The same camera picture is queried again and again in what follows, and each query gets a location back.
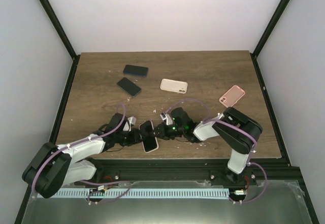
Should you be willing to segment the teal blue phone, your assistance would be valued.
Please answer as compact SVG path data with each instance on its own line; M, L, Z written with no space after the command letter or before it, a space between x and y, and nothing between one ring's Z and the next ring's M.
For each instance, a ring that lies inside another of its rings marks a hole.
M123 77L121 80L119 80L117 82L117 85L132 97L135 97L142 91L139 86L137 86L126 77Z

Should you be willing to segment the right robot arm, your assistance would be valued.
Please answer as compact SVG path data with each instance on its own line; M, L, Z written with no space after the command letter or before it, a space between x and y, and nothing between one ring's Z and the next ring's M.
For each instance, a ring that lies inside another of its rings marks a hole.
M232 149L225 170L227 182L236 185L243 180L243 172L263 132L258 122L233 107L201 122L194 122L181 107L173 109L170 114L162 113L160 117L162 123L144 129L146 136L163 140L184 137L191 143L221 137Z

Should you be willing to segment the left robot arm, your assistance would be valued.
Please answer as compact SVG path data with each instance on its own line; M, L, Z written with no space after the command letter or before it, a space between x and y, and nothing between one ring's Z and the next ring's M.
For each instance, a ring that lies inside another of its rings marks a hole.
M45 143L24 170L22 180L43 198L50 198L61 187L78 181L99 185L104 173L92 155L106 152L115 144L125 147L141 143L135 124L135 117L115 113L108 124L81 140L60 145Z

